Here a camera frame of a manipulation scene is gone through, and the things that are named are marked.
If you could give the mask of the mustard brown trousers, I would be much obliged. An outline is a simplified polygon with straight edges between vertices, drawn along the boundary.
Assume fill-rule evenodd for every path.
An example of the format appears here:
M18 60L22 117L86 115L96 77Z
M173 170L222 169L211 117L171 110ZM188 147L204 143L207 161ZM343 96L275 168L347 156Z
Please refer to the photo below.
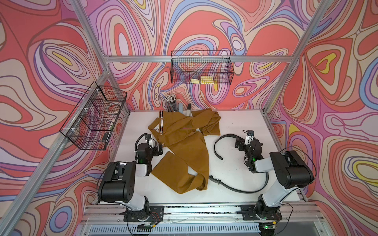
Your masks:
M148 129L169 150L152 174L179 194L207 190L210 168L204 138L220 135L220 119L218 112L211 109L193 111L190 117L160 111Z

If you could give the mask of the black leather belt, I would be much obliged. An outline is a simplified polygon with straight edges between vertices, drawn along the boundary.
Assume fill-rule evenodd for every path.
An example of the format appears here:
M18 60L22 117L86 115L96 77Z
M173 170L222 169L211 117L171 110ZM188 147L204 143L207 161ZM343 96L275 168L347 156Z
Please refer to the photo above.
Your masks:
M221 139L224 139L224 138L234 138L235 141L236 141L236 138L242 138L238 135L235 135L235 134L225 134L225 135L222 135L221 137L219 137L215 143L214 143L214 147L213 147L213 150L214 150L214 154L215 156L220 159L220 160L223 160L223 157L217 153L216 151L216 144L221 140ZM263 185L263 187L261 187L260 189L258 190L253 190L253 191L245 191L245 190L240 190L240 189L237 189L237 188L233 188L227 184L225 184L224 182L222 182L220 179L217 179L217 178L214 178L213 176L209 176L209 180L218 184L218 185L221 185L225 188L227 188L228 190L231 190L233 192L236 192L236 193L241 193L241 194L254 194L254 193L258 193L260 191L262 191L267 185L268 185L268 182L269 182L269 173L268 172L265 172L265 183Z

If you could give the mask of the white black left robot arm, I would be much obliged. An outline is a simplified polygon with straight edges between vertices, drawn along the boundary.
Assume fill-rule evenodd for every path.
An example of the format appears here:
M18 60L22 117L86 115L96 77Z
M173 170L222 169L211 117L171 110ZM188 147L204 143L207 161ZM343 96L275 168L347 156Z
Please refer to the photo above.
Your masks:
M162 145L144 133L134 145L135 159L129 162L111 162L101 176L97 189L100 202L115 203L132 212L149 212L148 198L135 192L137 177L151 174L154 157L162 155Z

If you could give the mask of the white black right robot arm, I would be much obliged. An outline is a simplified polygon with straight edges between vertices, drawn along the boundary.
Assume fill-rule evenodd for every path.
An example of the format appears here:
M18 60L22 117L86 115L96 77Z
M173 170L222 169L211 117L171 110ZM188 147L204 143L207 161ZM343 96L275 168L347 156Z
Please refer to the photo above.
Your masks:
M269 157L262 157L262 143L251 140L248 145L244 139L236 139L235 147L246 156L248 169L256 173L276 175L276 180L269 190L258 197L256 214L268 214L278 211L281 202L298 188L311 184L315 176L295 150L270 152Z

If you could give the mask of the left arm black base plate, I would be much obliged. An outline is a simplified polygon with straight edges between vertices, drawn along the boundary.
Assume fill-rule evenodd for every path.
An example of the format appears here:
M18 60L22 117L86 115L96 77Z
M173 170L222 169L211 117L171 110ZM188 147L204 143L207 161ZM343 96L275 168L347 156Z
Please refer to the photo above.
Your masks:
M163 221L164 206L146 206L143 210L130 210L126 208L124 222L155 222Z

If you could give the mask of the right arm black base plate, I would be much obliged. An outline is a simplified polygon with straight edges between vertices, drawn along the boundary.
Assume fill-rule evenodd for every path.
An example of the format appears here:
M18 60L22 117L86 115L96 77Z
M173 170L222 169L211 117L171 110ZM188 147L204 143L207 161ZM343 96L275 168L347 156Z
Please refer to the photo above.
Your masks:
M265 205L241 205L237 214L241 214L245 221L281 221L280 207Z

